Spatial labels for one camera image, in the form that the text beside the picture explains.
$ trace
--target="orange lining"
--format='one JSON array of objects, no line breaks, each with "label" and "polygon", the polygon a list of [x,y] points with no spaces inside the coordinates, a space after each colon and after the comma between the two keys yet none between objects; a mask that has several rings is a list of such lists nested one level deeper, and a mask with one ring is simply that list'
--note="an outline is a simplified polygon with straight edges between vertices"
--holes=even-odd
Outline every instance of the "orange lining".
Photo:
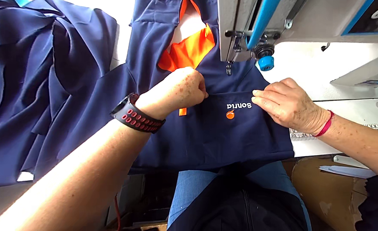
[{"label": "orange lining", "polygon": [[188,6],[187,0],[183,0],[182,1],[182,5],[180,6],[179,21],[182,20],[183,15],[185,14],[187,6]]},{"label": "orange lining", "polygon": [[[190,0],[196,11],[200,14],[199,8]],[[182,1],[179,18],[183,17],[187,8],[187,0]],[[173,43],[171,51],[165,50],[158,62],[161,69],[175,71],[178,68],[196,68],[202,59],[215,46],[212,30],[206,24],[206,28],[201,29],[195,34],[183,39],[180,43]]]}]

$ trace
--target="blue jeans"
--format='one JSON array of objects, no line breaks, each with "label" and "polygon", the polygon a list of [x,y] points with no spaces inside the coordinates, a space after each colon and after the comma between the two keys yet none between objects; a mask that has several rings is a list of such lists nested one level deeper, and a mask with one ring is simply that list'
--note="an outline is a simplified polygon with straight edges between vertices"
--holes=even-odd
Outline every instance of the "blue jeans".
[{"label": "blue jeans", "polygon": [[[169,211],[168,228],[216,176],[216,173],[200,170],[179,172],[175,195]],[[263,188],[281,190],[297,196],[305,214],[307,228],[309,231],[312,230],[305,204],[292,185],[280,161],[264,165],[246,177]]]}]

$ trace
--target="wristwatch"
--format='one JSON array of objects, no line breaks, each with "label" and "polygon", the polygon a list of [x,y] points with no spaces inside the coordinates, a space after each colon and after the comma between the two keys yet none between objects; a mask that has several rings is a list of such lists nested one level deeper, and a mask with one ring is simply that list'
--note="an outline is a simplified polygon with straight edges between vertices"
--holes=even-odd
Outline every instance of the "wristwatch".
[{"label": "wristwatch", "polygon": [[110,115],[130,128],[155,134],[166,119],[157,120],[141,112],[135,107],[138,98],[139,95],[137,93],[130,93],[114,108]]}]

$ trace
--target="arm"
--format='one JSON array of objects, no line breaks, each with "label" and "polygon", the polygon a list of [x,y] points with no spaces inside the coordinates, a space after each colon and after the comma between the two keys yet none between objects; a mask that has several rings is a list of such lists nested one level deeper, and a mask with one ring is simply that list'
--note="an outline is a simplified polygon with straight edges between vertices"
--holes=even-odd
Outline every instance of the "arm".
[{"label": "arm", "polygon": [[[135,106],[162,120],[207,96],[203,76],[187,67],[142,94]],[[0,230],[94,229],[149,136],[118,120],[110,121],[2,214]]]},{"label": "arm", "polygon": [[[330,112],[317,106],[291,78],[254,90],[252,102],[273,120],[300,132],[317,135],[330,118]],[[335,115],[321,141],[363,163],[378,174],[378,130]]]}]

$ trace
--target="red string bracelet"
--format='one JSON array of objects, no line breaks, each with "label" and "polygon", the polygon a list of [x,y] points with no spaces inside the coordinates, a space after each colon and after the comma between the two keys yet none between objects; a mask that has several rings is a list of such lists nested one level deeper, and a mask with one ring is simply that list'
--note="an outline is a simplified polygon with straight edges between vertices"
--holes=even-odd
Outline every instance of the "red string bracelet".
[{"label": "red string bracelet", "polygon": [[330,128],[330,125],[332,125],[332,118],[333,116],[335,115],[331,110],[328,110],[330,111],[330,118],[329,120],[326,122],[325,126],[322,128],[322,130],[320,131],[319,134],[315,135],[314,137],[318,137],[318,136],[321,136],[323,134],[326,133],[326,131]]}]

